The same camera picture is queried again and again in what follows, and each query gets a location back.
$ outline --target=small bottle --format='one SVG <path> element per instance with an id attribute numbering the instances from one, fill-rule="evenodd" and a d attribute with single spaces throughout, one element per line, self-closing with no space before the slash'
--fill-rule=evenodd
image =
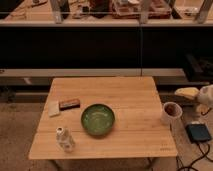
<path id="1" fill-rule="evenodd" d="M 71 152 L 75 146 L 75 142 L 66 127 L 56 129 L 56 140 L 65 152 Z"/>

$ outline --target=cable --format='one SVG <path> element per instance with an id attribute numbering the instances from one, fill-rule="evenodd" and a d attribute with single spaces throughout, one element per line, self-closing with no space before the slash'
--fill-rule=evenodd
<path id="1" fill-rule="evenodd" d="M 202 115 L 202 116 L 205 116 L 205 115 L 207 115 L 211 110 L 212 110 L 212 108 L 209 108 L 209 109 L 207 110 L 206 113 L 202 113 L 202 112 L 201 112 L 201 115 Z"/>
<path id="2" fill-rule="evenodd" d="M 204 155 L 205 152 L 202 150 L 200 144 L 197 144 L 197 146 L 198 146 L 199 150 L 201 151 L 201 153 Z M 209 158 L 207 155 L 206 155 L 206 159 L 207 159 L 209 162 L 212 162 L 212 163 L 213 163 L 213 159 Z"/>
<path id="3" fill-rule="evenodd" d="M 207 145 L 208 145 L 208 150 L 207 150 L 205 153 L 203 152 L 203 153 L 202 153 L 202 156 L 200 156 L 200 157 L 198 157 L 197 159 L 195 159 L 194 161 L 192 161 L 190 165 L 188 165 L 188 166 L 183 166 L 183 167 L 179 168 L 178 171 L 185 170 L 185 169 L 188 169 L 187 171 L 190 171 L 190 170 L 198 171 L 197 169 L 195 169 L 195 168 L 193 167 L 193 165 L 194 165 L 196 162 L 198 162 L 199 160 L 201 160 L 201 159 L 203 159 L 203 158 L 206 158 L 206 156 L 209 154 L 209 152 L 210 152 L 210 145 L 209 145 L 209 144 L 207 144 Z"/>

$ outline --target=white cup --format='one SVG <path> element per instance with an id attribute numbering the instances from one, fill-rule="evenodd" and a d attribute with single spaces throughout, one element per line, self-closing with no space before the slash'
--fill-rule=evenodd
<path id="1" fill-rule="evenodd" d="M 161 121 L 164 125 L 170 125 L 182 116 L 182 108 L 175 102 L 166 102 L 163 105 Z"/>

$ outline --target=metal bar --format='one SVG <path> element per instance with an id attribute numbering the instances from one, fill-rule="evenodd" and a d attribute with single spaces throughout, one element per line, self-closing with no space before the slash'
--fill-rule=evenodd
<path id="1" fill-rule="evenodd" d="M 61 9 L 58 3 L 58 0 L 50 0 L 50 4 L 52 7 L 53 18 L 56 24 L 60 24 L 63 21 L 63 17 L 61 15 Z"/>
<path id="2" fill-rule="evenodd" d="M 62 168 L 55 160 L 48 160 L 48 161 L 56 168 L 57 171 L 62 171 Z"/>
<path id="3" fill-rule="evenodd" d="M 140 76 L 141 68 L 128 69 L 0 69 L 1 77 Z"/>
<path id="4" fill-rule="evenodd" d="M 151 0 L 142 0 L 141 1 L 141 15 L 140 15 L 140 24 L 146 24 L 149 18 L 149 7 Z"/>
<path id="5" fill-rule="evenodd" d="M 175 1 L 176 1 L 176 0 L 165 0 L 165 1 L 166 1 L 167 4 L 169 4 L 169 6 L 170 6 L 171 8 L 173 8 L 174 5 L 175 5 Z"/>
<path id="6" fill-rule="evenodd" d="M 212 6 L 213 0 L 204 0 L 198 14 L 195 16 L 195 21 L 202 24 L 206 21 L 208 17 L 209 10 Z"/>
<path id="7" fill-rule="evenodd" d="M 153 159 L 151 159 L 150 157 L 147 158 L 149 164 L 144 168 L 145 170 L 152 170 L 153 171 L 153 166 L 156 163 L 156 161 L 158 160 L 157 157 L 154 157 Z"/>

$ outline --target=beige carpet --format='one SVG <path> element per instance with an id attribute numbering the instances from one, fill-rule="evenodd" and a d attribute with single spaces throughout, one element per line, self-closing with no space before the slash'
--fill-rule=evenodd
<path id="1" fill-rule="evenodd" d="M 0 104 L 0 171 L 55 171 L 48 161 L 28 160 L 28 153 L 35 134 L 44 103 L 1 103 Z M 184 109 L 184 121 L 196 118 L 194 108 Z M 213 112 L 202 117 L 213 135 Z M 200 155 L 196 145 L 191 144 L 186 135 L 183 122 L 172 126 L 172 134 L 184 164 L 189 164 Z M 71 160 L 59 161 L 64 170 L 74 171 L 141 171 L 147 159 L 117 160 Z M 213 163 L 203 159 L 194 165 L 200 171 L 213 170 Z M 154 171 L 175 171 L 175 158 L 160 158 Z"/>

